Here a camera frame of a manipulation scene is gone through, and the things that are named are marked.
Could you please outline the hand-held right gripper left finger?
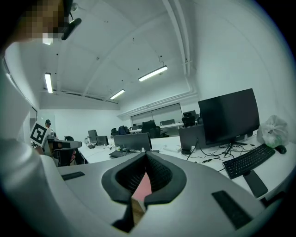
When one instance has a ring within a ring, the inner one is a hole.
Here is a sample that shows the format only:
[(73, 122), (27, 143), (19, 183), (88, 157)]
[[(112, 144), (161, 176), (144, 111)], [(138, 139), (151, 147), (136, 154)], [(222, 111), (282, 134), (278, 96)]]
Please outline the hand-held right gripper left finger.
[(134, 226), (128, 189), (135, 172), (144, 171), (145, 153), (133, 153), (108, 161), (59, 167), (65, 178), (63, 191), (70, 194), (67, 215), (78, 224), (81, 237), (145, 237), (145, 223)]

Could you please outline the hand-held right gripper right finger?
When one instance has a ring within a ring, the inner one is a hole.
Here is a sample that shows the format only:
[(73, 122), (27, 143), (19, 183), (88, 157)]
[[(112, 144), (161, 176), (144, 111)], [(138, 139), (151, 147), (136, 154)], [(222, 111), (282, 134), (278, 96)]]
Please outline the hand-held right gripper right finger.
[(148, 206), (134, 228), (135, 237), (232, 236), (236, 229), (212, 196), (212, 193), (221, 190), (228, 193), (252, 219), (265, 210), (251, 193), (221, 172), (174, 156), (158, 155), (180, 167), (186, 174), (187, 182), (170, 203)]

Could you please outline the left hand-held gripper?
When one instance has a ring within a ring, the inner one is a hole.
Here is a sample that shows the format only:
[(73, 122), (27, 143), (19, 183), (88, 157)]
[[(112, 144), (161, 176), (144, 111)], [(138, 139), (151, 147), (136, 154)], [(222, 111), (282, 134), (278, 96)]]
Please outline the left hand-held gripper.
[(72, 162), (72, 149), (82, 147), (81, 141), (62, 141), (55, 138), (46, 128), (35, 123), (30, 139), (39, 154), (50, 157), (57, 167), (69, 166)]

